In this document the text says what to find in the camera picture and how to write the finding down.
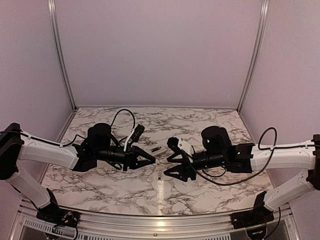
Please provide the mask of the white battery cover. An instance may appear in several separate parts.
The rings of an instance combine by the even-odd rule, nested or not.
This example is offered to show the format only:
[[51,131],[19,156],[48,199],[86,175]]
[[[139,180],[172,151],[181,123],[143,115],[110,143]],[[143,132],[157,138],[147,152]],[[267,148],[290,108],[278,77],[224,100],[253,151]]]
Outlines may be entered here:
[[163,169],[162,168],[159,168],[158,170],[157,170],[157,180],[158,181],[161,181],[162,179],[163,179]]

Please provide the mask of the white remote control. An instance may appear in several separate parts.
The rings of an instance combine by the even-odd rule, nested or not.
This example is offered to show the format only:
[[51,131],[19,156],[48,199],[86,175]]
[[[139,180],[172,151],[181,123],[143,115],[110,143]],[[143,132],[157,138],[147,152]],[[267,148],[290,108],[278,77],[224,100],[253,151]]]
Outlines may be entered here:
[[161,145],[161,144],[154,144],[154,145],[149,145],[149,146],[146,146],[146,147],[142,147],[142,149],[144,151],[146,151],[147,153],[151,154],[152,156],[154,157],[157,157],[163,153],[166,152],[166,148]]

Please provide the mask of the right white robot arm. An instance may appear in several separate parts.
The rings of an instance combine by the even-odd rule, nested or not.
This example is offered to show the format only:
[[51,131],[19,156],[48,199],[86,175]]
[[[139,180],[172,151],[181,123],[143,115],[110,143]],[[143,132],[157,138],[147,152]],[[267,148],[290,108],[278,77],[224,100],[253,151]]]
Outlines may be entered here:
[[204,151],[195,152],[187,141],[171,137],[167,146],[174,152],[167,158],[177,165],[164,175],[183,182],[196,177],[208,180],[204,170],[222,167],[231,173],[249,173],[252,179],[266,169],[296,168],[301,172],[271,191],[260,193],[247,219],[258,224],[267,213],[306,193],[320,189],[320,136],[296,144],[262,145],[241,143],[233,145],[224,127],[209,126],[201,132]]

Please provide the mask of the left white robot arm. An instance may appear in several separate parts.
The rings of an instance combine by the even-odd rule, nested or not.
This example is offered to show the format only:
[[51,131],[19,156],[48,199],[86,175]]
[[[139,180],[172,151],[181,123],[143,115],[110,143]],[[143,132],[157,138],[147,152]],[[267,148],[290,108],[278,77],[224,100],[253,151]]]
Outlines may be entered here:
[[64,215],[55,196],[24,170],[19,161],[47,163],[74,172],[96,168],[98,161],[121,165],[123,171],[136,170],[156,161],[154,156],[134,145],[144,129],[139,124],[121,146],[109,124],[97,123],[88,129],[81,144],[61,144],[37,138],[22,131],[18,123],[12,123],[0,133],[0,179],[31,200],[51,222],[58,223]]

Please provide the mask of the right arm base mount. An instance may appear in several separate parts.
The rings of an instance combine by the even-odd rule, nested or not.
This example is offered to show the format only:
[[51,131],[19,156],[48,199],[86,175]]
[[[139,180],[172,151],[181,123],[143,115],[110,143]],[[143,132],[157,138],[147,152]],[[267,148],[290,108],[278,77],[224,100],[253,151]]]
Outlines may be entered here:
[[273,211],[265,207],[232,213],[230,218],[234,229],[263,225],[275,219]]

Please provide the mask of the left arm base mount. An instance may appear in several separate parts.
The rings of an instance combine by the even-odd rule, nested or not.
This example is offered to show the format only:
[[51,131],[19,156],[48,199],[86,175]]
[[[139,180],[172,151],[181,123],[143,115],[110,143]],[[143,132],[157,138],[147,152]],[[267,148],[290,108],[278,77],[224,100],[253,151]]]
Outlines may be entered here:
[[74,210],[67,210],[62,208],[56,209],[40,209],[36,217],[40,220],[50,222],[56,226],[67,226],[76,228],[80,219],[80,213]]

